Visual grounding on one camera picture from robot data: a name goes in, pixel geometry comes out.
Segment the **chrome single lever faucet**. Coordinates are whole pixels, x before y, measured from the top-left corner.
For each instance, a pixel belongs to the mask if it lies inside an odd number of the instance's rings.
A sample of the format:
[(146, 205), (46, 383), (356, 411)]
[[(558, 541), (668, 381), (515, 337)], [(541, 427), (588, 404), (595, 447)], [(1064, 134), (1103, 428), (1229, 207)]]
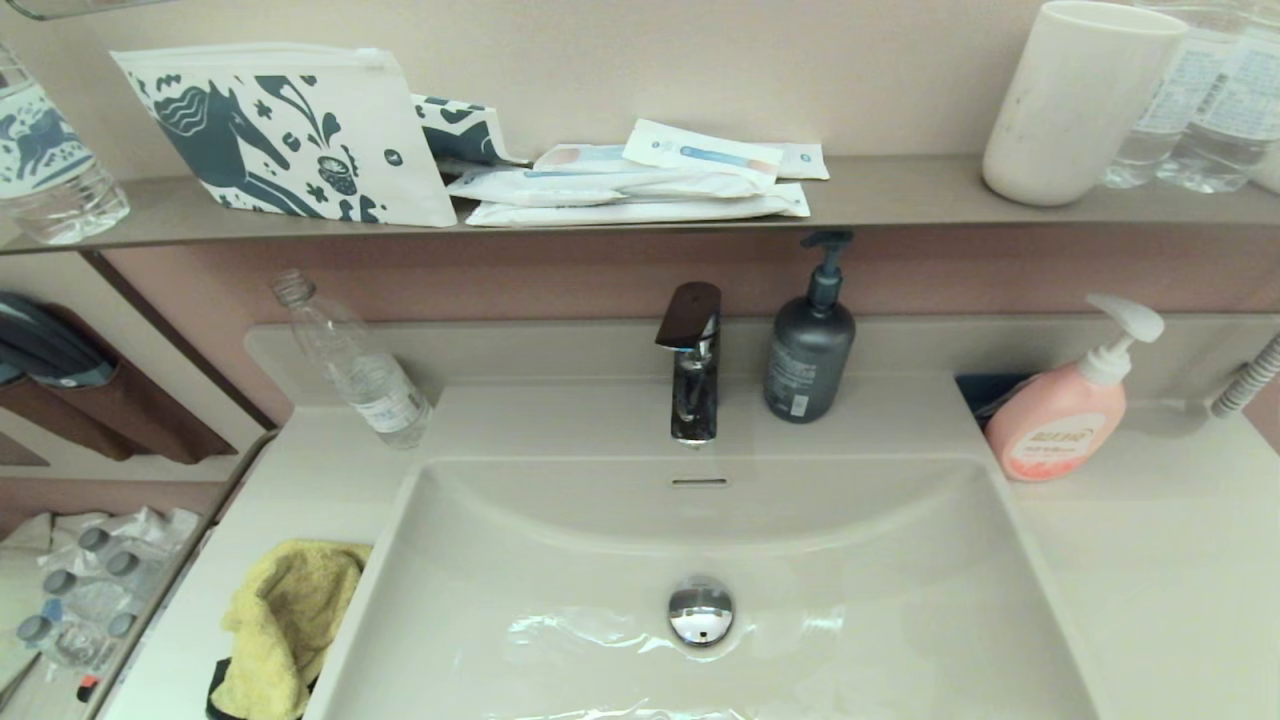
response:
[(655, 345), (673, 357), (669, 433), (690, 448), (717, 437), (721, 300), (709, 282), (678, 286), (655, 336)]

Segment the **yellow cloth black edge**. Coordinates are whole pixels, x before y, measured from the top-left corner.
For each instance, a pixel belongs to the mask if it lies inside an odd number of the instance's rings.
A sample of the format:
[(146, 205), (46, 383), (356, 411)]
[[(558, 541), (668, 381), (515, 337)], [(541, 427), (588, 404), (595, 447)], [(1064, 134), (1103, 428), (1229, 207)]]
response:
[(301, 720), (372, 555), (371, 544), (288, 539), (265, 553), (230, 597), (209, 720)]

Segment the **long white sachet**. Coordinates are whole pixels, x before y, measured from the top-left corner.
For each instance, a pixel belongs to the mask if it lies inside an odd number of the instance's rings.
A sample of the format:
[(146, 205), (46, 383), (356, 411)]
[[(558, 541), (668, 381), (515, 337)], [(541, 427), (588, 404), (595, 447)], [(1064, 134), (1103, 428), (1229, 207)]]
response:
[(457, 199), (521, 208), (584, 208), (626, 199), (745, 199), (762, 190), (731, 174), (699, 170), (575, 173), (562, 170), (470, 170), (445, 191)]
[(481, 202), (467, 225), (489, 228), (628, 225), (727, 222), (759, 217), (809, 218), (812, 209), (799, 183), (776, 184), (764, 193), (741, 199), (671, 199), (609, 202), (595, 206), (522, 208)]

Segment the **white flat sachet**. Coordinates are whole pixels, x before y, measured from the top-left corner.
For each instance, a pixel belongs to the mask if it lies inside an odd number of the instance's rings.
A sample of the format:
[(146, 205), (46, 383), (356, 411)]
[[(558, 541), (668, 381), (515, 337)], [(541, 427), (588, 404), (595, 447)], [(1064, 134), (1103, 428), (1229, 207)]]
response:
[(539, 172), (623, 173), (644, 165), (625, 159), (623, 145), (558, 143), (532, 164)]

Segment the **white sachet blue orange print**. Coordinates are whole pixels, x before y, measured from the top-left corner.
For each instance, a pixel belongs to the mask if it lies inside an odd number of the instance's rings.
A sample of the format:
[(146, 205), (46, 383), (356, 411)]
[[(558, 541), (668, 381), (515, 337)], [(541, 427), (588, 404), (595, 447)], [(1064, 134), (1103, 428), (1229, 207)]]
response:
[(627, 161), (660, 169), (698, 170), (744, 178), (755, 188), (772, 186), (785, 154), (727, 138), (639, 119), (623, 146)]

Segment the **small white sachet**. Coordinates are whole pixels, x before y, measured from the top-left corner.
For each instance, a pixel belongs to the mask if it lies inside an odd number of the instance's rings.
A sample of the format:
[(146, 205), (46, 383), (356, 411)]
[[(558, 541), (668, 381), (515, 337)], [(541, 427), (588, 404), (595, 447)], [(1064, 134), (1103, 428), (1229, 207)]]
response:
[(780, 179), (828, 181), (831, 178), (820, 143), (774, 143), (773, 147), (782, 152), (777, 174)]

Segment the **empty clear plastic bottle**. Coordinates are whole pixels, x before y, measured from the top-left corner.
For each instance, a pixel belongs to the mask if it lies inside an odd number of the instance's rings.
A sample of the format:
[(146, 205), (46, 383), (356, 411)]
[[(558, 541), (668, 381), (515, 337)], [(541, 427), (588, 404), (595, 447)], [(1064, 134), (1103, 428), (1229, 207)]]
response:
[(369, 325), (301, 270), (279, 273), (270, 287), (288, 313), (294, 342), (339, 398), (384, 445), (417, 447), (433, 406)]

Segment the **small white blue print pouch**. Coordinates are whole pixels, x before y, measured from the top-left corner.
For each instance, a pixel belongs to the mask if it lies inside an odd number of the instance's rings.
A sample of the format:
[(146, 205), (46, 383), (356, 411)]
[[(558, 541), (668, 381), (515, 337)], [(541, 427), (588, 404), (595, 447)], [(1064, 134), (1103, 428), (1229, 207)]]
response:
[(494, 167), (530, 167), (529, 159), (508, 149), (495, 108), (416, 94), (411, 99), (444, 177)]

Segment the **white pouch blue horse print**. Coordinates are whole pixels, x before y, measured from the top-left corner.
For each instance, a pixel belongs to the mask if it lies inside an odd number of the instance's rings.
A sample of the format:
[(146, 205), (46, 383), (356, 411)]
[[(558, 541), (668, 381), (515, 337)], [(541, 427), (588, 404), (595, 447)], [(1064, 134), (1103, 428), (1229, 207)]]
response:
[(404, 72), (387, 50), (223, 44), (111, 56), (224, 208), (426, 228), (457, 222)]

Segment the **pink pump soap bottle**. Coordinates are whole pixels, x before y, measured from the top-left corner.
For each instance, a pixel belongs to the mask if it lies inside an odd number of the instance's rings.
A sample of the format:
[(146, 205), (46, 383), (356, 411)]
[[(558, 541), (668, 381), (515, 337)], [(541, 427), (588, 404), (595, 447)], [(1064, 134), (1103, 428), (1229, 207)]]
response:
[(986, 424), (986, 439), (1010, 480), (1053, 480), (1084, 465), (1126, 414), (1130, 347), (1151, 345), (1165, 332), (1164, 318), (1146, 305), (1108, 293), (1085, 301), (1116, 324), (1117, 336), (1019, 384)]

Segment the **white plastic cup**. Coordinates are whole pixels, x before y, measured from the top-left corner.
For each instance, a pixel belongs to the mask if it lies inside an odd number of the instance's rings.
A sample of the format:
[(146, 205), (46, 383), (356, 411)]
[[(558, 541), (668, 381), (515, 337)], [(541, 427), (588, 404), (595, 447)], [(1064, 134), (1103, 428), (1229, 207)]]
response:
[(997, 195), (1034, 208), (1083, 199), (1147, 108), (1189, 27), (1096, 0), (1036, 17), (982, 160)]

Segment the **water bottle white label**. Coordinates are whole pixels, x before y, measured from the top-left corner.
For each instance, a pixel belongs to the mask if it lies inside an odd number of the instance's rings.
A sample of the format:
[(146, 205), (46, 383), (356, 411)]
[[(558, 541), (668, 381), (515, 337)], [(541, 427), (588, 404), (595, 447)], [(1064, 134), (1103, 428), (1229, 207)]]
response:
[(1242, 32), (1160, 165), (1164, 183), (1229, 193), (1280, 142), (1280, 0), (1251, 0)]
[(1126, 0), (1188, 26), (1153, 95), (1100, 184), (1130, 190), (1149, 183), (1187, 131), (1231, 55), (1254, 0)]

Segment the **dark grey hair dryer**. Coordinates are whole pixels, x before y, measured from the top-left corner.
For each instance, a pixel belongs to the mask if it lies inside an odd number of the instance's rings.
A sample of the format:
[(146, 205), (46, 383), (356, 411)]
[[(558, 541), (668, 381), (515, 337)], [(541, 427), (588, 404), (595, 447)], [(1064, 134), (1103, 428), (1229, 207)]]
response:
[(0, 291), (0, 383), (20, 375), (59, 389), (105, 386), (120, 360), (29, 299)]

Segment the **water bottle blue print label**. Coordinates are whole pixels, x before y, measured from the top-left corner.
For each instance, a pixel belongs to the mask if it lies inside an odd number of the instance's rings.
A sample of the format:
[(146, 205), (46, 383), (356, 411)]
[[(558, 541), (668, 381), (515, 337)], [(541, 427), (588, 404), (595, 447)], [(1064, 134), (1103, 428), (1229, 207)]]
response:
[(131, 214), (125, 191), (3, 42), (0, 214), (47, 246), (78, 243)]

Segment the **grey brown wall shelf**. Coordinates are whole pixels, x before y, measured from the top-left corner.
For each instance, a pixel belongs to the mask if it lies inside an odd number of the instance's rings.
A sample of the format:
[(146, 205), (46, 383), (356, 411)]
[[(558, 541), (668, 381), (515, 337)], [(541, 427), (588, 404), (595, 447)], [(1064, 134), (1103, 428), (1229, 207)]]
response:
[[(1135, 190), (1092, 190), (1061, 208), (1033, 208), (992, 192), (977, 155), (831, 158), (828, 181), (808, 181), (808, 218), (763, 217), (726, 222), (627, 224), (628, 233), (748, 233), (864, 231), (899, 227), (1079, 225), (1280, 231), (1280, 195), (1253, 184), (1233, 193), (1197, 193), (1152, 183)], [(125, 183), (131, 214), (74, 252), (311, 240), (453, 238), (485, 236), (470, 225), (474, 202), (453, 204), (445, 228), (361, 224), (232, 210), (187, 176)]]

